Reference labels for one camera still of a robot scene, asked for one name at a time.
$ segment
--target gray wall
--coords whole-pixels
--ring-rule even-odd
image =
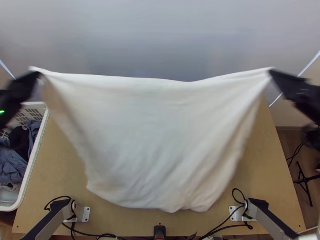
[[[2,0],[0,58],[52,71],[193,81],[320,49],[319,0]],[[266,91],[271,102],[277,92]]]

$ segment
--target white sheet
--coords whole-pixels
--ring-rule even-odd
[[[44,74],[43,97],[85,164],[87,188],[167,212],[203,212],[219,198],[270,80],[268,68],[196,82],[30,69]]]

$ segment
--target plastic basket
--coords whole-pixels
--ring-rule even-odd
[[[0,211],[12,211],[22,203],[26,188],[31,176],[34,161],[36,160],[38,150],[40,147],[43,132],[48,120],[49,111],[44,102],[24,102],[20,111],[12,118],[7,124],[8,128],[0,131],[0,136],[8,136],[9,128],[15,128],[17,126],[26,126],[28,120],[41,121],[41,125],[38,131],[38,135],[34,141],[34,146],[30,154],[29,162],[26,167],[22,183],[19,188],[14,192],[9,192],[3,188],[0,188]]]

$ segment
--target plywood tabletop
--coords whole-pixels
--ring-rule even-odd
[[[168,236],[201,236],[220,224],[228,215],[228,207],[236,205],[231,191],[237,187],[246,197],[269,202],[269,209],[295,231],[305,229],[301,209],[289,169],[265,102],[260,105],[237,171],[219,200],[203,213],[181,210],[167,213],[161,210],[123,208],[109,203],[86,189],[84,166],[76,150],[49,117],[31,178],[14,221],[13,232],[27,233],[47,211],[43,207],[51,199],[69,195],[81,206],[91,207],[87,223],[77,223],[79,231],[117,236],[152,236],[154,225],[162,224]],[[228,221],[226,225],[239,224]],[[229,228],[221,235],[263,234],[259,223],[254,228]],[[60,226],[55,234],[69,235]]]

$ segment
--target black tripod stand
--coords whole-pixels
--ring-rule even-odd
[[[309,187],[308,187],[308,182],[311,181],[311,180],[320,178],[320,174],[314,175],[314,176],[312,176],[312,177],[307,178],[307,177],[304,175],[304,173],[303,173],[303,171],[302,171],[302,168],[301,168],[299,162],[297,161],[296,163],[297,163],[298,168],[299,168],[299,176],[298,176],[298,180],[293,181],[293,183],[297,183],[297,184],[299,184],[299,185],[302,187],[302,189],[303,189],[303,190],[307,193],[307,195],[308,195],[309,202],[310,202],[310,206],[313,207],[312,200],[311,200],[311,196],[310,196],[310,191],[309,191]]]

